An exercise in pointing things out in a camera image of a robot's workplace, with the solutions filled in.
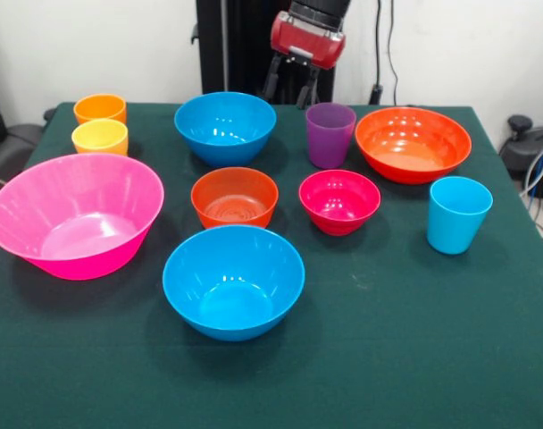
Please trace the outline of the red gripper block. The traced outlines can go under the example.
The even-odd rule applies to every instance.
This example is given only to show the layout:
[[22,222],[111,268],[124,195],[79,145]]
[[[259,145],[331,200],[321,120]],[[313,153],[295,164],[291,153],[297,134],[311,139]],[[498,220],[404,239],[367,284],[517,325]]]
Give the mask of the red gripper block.
[[300,89],[297,107],[306,109],[313,105],[320,69],[333,68],[345,45],[346,36],[343,32],[317,27],[288,12],[280,11],[271,26],[271,48],[277,52],[271,59],[263,86],[263,99],[271,102],[275,95],[283,54],[292,61],[313,65],[309,67],[307,81]]

